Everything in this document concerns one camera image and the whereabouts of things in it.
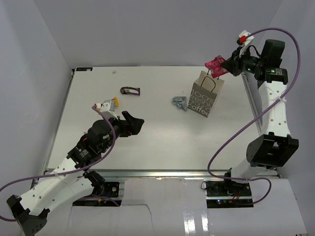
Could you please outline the red snack packet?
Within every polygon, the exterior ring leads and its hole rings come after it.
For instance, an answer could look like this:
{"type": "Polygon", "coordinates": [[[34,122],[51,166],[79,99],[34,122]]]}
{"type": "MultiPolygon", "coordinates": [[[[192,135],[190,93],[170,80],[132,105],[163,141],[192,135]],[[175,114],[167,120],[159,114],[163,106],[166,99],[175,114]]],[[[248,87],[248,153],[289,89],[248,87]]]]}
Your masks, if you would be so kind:
{"type": "Polygon", "coordinates": [[[217,78],[228,73],[228,71],[221,66],[223,62],[225,62],[225,59],[222,56],[216,56],[212,61],[205,63],[205,67],[210,70],[213,78],[217,78]]]}

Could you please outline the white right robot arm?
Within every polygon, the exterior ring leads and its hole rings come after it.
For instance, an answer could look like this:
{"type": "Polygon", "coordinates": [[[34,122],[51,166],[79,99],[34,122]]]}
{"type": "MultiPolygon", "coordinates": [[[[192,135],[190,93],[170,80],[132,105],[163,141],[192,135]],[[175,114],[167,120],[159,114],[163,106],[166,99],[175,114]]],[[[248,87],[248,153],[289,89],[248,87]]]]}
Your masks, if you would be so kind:
{"type": "Polygon", "coordinates": [[[222,189],[228,196],[234,196],[264,169],[283,167],[299,147],[299,141],[292,138],[288,128],[286,100],[281,98],[288,83],[287,70],[280,67],[285,43],[268,39],[255,57],[250,47],[247,40],[240,39],[239,47],[221,64],[234,76],[242,72],[254,75],[265,112],[260,136],[248,144],[246,158],[224,175],[222,189]]]}

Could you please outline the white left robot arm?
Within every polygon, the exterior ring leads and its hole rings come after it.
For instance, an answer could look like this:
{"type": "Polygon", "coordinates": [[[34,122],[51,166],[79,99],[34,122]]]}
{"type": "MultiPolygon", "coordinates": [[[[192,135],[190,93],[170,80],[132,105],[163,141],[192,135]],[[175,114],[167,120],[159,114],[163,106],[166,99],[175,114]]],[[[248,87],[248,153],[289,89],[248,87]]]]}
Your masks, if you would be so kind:
{"type": "Polygon", "coordinates": [[[7,199],[15,221],[26,236],[33,236],[47,224],[49,213],[64,203],[80,198],[106,198],[110,188],[90,166],[107,156],[117,138],[137,135],[144,120],[127,111],[123,119],[100,119],[93,123],[66,158],[28,192],[7,199]]]}

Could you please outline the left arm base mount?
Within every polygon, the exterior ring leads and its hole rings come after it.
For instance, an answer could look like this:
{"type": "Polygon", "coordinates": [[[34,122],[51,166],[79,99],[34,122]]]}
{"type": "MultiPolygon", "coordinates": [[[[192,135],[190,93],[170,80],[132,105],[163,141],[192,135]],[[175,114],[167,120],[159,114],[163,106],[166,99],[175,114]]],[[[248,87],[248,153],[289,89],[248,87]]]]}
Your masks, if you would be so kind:
{"type": "Polygon", "coordinates": [[[94,189],[92,194],[82,197],[78,200],[105,200],[105,198],[116,198],[119,196],[119,189],[119,182],[106,182],[102,187],[94,189]]]}

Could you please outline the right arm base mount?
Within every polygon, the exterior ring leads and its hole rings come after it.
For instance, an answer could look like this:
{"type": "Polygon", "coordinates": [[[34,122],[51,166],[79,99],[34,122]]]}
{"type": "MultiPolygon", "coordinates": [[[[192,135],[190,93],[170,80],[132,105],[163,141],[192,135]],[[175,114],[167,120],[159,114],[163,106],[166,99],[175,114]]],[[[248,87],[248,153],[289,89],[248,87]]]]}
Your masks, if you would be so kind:
{"type": "Polygon", "coordinates": [[[206,180],[200,187],[206,193],[208,209],[253,207],[252,192],[248,183],[206,180]]]}

